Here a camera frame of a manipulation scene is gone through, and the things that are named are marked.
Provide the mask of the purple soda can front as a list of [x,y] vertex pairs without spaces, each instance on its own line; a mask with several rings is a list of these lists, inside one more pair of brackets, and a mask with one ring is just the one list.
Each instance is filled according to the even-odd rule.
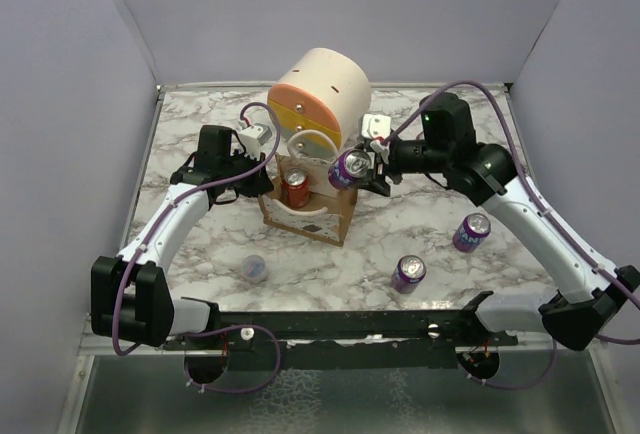
[[401,294],[410,294],[415,291],[426,274],[426,265],[420,257],[405,255],[395,265],[391,276],[391,285]]

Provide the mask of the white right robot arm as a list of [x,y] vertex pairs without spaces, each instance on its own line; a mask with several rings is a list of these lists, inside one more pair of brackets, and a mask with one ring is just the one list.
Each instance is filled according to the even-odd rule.
[[459,321],[461,337],[481,345],[500,331],[546,332],[584,350],[639,286],[639,271],[598,253],[550,206],[519,161],[498,144],[477,141],[469,104],[451,92],[425,98],[424,137],[403,140],[387,116],[367,114],[361,145],[373,164],[362,188],[383,196],[405,174],[440,174],[449,190],[503,224],[553,279],[539,297],[490,295]]

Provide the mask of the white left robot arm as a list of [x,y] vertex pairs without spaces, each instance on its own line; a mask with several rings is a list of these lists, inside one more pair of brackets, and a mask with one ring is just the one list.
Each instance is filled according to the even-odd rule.
[[200,130],[196,151],[171,174],[151,220],[116,256],[101,256],[92,265],[94,334],[152,347],[181,334],[202,349],[218,342],[214,305],[172,297],[166,275],[192,228],[213,206],[226,204],[225,193],[257,198],[273,190],[262,151],[270,136],[264,124]]

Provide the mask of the red soda can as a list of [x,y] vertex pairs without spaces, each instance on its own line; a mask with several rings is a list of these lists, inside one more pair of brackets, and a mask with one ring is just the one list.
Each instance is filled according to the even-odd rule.
[[282,186],[290,208],[299,209],[309,202],[309,178],[302,168],[287,169],[282,178]]

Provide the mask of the small clear plastic cup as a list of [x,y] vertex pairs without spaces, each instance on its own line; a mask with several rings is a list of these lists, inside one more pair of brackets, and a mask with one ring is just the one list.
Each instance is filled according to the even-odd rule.
[[249,255],[241,263],[241,274],[249,283],[259,283],[268,276],[265,259],[260,255]]

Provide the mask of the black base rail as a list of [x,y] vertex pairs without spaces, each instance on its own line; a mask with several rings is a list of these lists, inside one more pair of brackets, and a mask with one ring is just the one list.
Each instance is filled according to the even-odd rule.
[[176,335],[164,344],[189,359],[229,349],[236,370],[334,370],[390,367],[454,369],[459,349],[511,347],[477,319],[480,294],[461,309],[386,311],[228,311],[213,309],[205,335]]

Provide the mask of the brown canvas bag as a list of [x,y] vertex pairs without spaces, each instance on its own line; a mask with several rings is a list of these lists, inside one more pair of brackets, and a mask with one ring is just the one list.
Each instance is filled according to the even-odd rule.
[[[351,225],[358,192],[337,190],[329,182],[329,167],[338,156],[334,143],[329,144],[327,159],[302,152],[313,137],[330,140],[326,134],[308,129],[292,135],[286,142],[287,153],[276,156],[274,189],[259,198],[259,206],[266,225],[341,247]],[[290,206],[285,189],[285,174],[292,168],[304,171],[309,180],[308,202],[299,208]]]

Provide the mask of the cream cylindrical drawer cabinet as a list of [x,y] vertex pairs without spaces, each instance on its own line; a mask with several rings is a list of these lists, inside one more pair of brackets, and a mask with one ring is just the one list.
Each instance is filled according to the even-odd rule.
[[347,56],[312,48],[268,91],[285,139],[302,131],[320,131],[294,142],[309,157],[328,159],[341,150],[369,110],[372,90],[361,67]]

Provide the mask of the purple soda can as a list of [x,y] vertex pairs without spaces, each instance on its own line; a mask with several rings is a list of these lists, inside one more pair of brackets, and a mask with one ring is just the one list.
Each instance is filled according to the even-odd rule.
[[452,236],[453,246],[461,252],[475,251],[491,233],[490,219],[481,213],[467,215]]
[[363,179],[370,169],[369,154],[362,149],[343,152],[328,170],[328,181],[337,190],[347,190]]
[[420,257],[405,255],[395,265],[391,276],[391,285],[401,294],[410,294],[415,291],[426,274],[426,265]]

